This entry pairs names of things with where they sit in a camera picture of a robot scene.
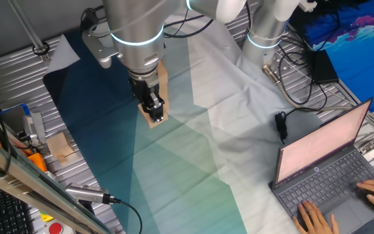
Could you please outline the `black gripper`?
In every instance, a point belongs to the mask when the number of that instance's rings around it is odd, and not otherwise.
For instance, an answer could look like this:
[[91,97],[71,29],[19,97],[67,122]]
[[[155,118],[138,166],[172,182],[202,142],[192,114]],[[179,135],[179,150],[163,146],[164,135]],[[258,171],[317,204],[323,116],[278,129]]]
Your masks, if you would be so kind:
[[146,81],[129,79],[132,93],[138,101],[142,102],[142,109],[148,113],[153,122],[161,122],[164,119],[164,100],[159,96],[159,82],[155,81],[151,87]]

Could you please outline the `person's left hand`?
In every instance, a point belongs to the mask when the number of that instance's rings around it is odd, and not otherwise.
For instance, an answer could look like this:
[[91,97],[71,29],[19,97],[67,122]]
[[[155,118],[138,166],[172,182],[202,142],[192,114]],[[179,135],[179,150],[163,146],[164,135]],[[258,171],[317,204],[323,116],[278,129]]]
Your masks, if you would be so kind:
[[300,234],[339,234],[339,225],[335,216],[331,214],[330,224],[325,220],[321,211],[312,201],[302,201],[298,210],[307,230],[299,223],[296,216],[292,218],[295,227]]

